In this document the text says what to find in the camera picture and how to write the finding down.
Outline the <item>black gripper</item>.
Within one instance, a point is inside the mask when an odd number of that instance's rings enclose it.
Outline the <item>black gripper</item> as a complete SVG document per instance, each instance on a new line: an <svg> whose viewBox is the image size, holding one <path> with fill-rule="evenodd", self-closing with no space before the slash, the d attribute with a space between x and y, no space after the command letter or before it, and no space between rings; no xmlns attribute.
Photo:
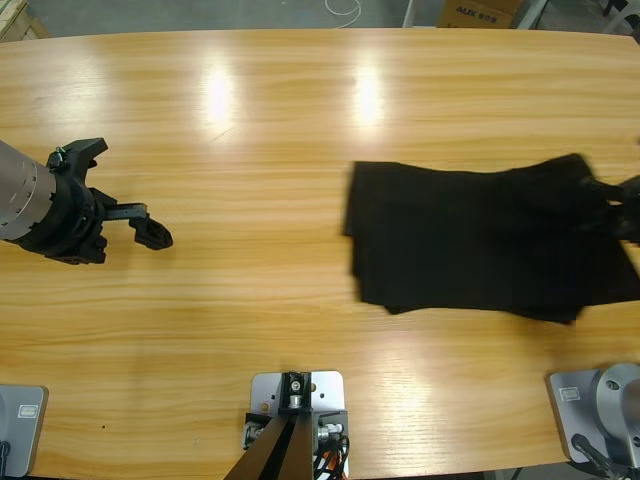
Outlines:
<svg viewBox="0 0 640 480"><path fill-rule="evenodd" d="M639 243L639 176L608 187L607 228L619 240Z"/></svg>
<svg viewBox="0 0 640 480"><path fill-rule="evenodd" d="M12 244L70 265L102 264L107 246L103 223L126 220L135 230L136 243L151 250L173 246L170 231L149 217L144 204L120 204L73 177L55 175L54 179L56 191L49 211L25 235L12 239Z"/></svg>

